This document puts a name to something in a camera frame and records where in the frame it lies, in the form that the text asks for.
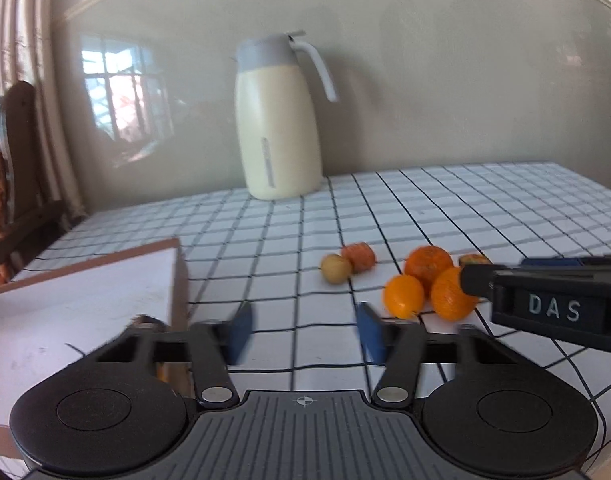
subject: black device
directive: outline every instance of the black device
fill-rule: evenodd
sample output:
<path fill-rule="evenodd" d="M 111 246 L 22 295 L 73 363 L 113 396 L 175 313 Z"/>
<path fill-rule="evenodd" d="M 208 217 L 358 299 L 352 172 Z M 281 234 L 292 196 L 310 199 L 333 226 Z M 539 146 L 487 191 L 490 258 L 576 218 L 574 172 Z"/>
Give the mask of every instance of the black device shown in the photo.
<path fill-rule="evenodd" d="M 611 255 L 467 265 L 461 288 L 489 298 L 494 323 L 611 352 Z"/>
<path fill-rule="evenodd" d="M 28 480 L 583 478 L 595 412 L 570 385 L 475 328 L 435 335 L 357 311 L 362 344 L 386 364 L 362 391 L 236 394 L 253 306 L 187 332 L 129 328 L 28 390 L 10 417 Z M 156 378 L 191 366 L 194 399 Z M 415 399 L 424 362 L 454 380 Z"/>

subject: white tile tablecloth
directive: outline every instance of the white tile tablecloth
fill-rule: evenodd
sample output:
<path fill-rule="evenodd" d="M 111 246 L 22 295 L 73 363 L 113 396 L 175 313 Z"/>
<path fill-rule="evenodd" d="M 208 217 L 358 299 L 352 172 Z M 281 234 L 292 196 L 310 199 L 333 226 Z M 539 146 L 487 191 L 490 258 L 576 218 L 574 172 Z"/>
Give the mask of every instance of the white tile tablecloth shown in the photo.
<path fill-rule="evenodd" d="M 370 391 L 380 367 L 357 336 L 355 304 L 384 316 L 381 288 L 411 250 L 434 244 L 480 251 L 495 263 L 525 256 L 611 254 L 611 191 L 551 163 L 415 168 L 334 176 L 318 192 L 279 202 L 224 190 L 95 214 L 25 274 L 55 269 L 162 238 L 183 245 L 192 320 L 225 319 L 243 299 L 256 302 L 256 327 L 232 378 L 247 389 Z M 373 270 L 332 286 L 319 261 L 342 244 L 370 243 Z M 426 306 L 430 332 L 453 332 Z M 591 400 L 599 434 L 586 467 L 611 442 L 611 354 L 516 332 L 490 321 L 482 303 L 464 322 L 477 325 Z M 425 365 L 426 396 L 453 365 Z"/>

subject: beige wall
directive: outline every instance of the beige wall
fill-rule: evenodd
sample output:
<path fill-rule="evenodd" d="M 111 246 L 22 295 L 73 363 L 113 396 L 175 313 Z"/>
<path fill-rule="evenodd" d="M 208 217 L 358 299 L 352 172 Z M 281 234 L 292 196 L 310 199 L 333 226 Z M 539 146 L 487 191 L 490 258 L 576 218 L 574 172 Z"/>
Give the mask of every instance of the beige wall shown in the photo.
<path fill-rule="evenodd" d="M 54 34 L 92 209 L 242 186 L 231 56 L 298 28 L 339 87 L 328 103 L 303 59 L 328 174 L 551 159 L 611 187 L 611 9 L 596 0 L 102 0 Z M 140 44 L 164 81 L 172 129 L 136 156 L 94 125 L 92 36 Z"/>

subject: orange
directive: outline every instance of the orange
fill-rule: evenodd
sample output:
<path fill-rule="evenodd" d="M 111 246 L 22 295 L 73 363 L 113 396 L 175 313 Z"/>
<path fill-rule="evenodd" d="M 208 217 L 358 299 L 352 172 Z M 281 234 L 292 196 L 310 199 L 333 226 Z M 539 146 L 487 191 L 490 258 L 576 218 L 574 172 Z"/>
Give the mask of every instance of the orange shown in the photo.
<path fill-rule="evenodd" d="M 341 256 L 349 260 L 356 273 L 369 270 L 377 264 L 375 252 L 365 242 L 346 245 L 341 249 Z"/>
<path fill-rule="evenodd" d="M 432 285 L 430 300 L 434 311 L 443 319 L 458 321 L 471 313 L 479 298 L 461 290 L 461 267 L 444 270 Z"/>
<path fill-rule="evenodd" d="M 410 253 L 403 272 L 417 278 L 423 284 L 426 296 L 429 296 L 434 280 L 451 267 L 454 267 L 452 257 L 440 247 L 423 246 Z"/>
<path fill-rule="evenodd" d="M 394 276 L 383 289 L 383 304 L 388 312 L 399 319 L 416 316 L 425 302 L 421 282 L 413 276 Z"/>

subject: curtain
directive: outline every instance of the curtain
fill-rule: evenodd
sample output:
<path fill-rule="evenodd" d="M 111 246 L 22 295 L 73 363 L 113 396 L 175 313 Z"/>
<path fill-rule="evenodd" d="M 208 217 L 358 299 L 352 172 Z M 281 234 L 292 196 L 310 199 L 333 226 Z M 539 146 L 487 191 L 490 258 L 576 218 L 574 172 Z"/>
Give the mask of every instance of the curtain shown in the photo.
<path fill-rule="evenodd" d="M 0 96 L 24 80 L 36 88 L 36 120 L 50 199 L 84 215 L 57 98 L 51 43 L 51 0 L 0 0 Z"/>

